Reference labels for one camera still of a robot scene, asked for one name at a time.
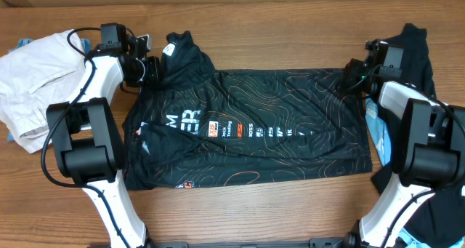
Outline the black orange patterned jersey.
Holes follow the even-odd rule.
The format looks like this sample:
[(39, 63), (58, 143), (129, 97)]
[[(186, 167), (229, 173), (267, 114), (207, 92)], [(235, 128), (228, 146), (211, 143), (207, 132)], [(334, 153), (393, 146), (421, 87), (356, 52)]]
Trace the black orange patterned jersey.
[(126, 187), (207, 188), (370, 172), (363, 105), (338, 68), (217, 70), (189, 32), (124, 122)]

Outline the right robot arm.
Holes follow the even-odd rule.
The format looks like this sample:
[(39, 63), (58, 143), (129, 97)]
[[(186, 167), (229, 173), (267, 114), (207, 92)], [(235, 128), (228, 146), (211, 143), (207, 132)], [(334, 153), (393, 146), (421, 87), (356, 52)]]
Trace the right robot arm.
[(342, 89), (366, 93), (401, 120), (392, 176), (374, 208), (340, 247), (393, 247), (403, 226), (437, 192), (464, 185), (464, 108), (446, 105), (401, 79), (402, 47), (367, 41), (364, 60), (344, 69)]

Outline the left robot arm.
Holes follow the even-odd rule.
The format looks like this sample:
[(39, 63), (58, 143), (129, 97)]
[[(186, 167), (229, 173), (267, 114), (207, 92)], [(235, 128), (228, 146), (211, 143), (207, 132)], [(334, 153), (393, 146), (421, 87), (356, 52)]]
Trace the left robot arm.
[(149, 57), (149, 35), (135, 36), (118, 23), (98, 28), (101, 42), (84, 53), (85, 73), (78, 89), (46, 110), (49, 134), (41, 150), (46, 178), (61, 187), (80, 188), (94, 203), (110, 237), (110, 247), (154, 247), (124, 185), (123, 140), (110, 110), (117, 89), (131, 93), (158, 75)]

